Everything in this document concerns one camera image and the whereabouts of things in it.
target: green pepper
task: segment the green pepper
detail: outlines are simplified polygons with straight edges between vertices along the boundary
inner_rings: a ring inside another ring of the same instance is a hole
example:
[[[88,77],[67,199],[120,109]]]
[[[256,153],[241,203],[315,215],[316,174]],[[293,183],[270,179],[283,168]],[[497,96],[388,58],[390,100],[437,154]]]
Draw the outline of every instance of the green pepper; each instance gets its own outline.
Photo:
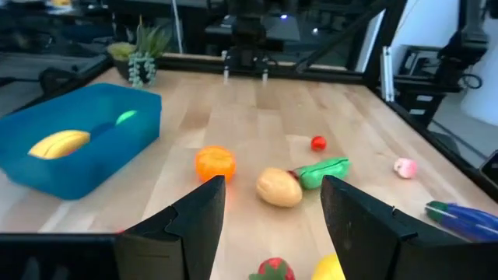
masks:
[[[332,175],[342,179],[348,175],[351,162],[347,158],[326,159],[311,166],[296,168],[293,172],[297,175],[302,188],[314,190],[321,186],[325,175]]]

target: pink toy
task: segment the pink toy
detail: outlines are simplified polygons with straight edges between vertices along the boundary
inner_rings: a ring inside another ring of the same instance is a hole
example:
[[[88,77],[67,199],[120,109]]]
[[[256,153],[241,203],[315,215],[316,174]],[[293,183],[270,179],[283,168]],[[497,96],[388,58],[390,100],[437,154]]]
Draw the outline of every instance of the pink toy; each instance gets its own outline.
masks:
[[[412,179],[417,173],[417,163],[412,159],[399,158],[394,168],[396,173],[404,179]]]

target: toy orange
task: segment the toy orange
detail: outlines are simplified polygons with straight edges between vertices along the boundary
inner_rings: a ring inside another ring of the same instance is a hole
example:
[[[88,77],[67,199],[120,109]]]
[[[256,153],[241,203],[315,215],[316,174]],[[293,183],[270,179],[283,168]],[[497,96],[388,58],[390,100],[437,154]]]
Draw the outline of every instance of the toy orange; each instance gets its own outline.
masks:
[[[205,147],[195,155],[195,172],[203,181],[224,175],[226,182],[229,182],[235,173],[235,158],[223,147]]]

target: blue container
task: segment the blue container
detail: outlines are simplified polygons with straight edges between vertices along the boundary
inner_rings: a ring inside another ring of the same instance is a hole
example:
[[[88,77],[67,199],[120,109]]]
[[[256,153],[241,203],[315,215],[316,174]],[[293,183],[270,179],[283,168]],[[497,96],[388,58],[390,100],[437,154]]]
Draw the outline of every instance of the blue container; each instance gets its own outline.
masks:
[[[28,155],[48,135],[90,132],[129,110],[137,113],[69,156]],[[18,184],[62,199],[82,198],[159,137],[160,115],[161,97],[153,93],[105,83],[77,89],[0,119],[0,168]]]

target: strawberry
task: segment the strawberry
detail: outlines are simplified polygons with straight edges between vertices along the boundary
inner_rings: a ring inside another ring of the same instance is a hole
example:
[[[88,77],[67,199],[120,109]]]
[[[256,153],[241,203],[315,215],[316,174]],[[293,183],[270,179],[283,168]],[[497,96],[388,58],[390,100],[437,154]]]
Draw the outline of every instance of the strawberry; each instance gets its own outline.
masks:
[[[280,257],[272,257],[259,266],[258,273],[249,276],[249,280],[296,280],[294,271]]]

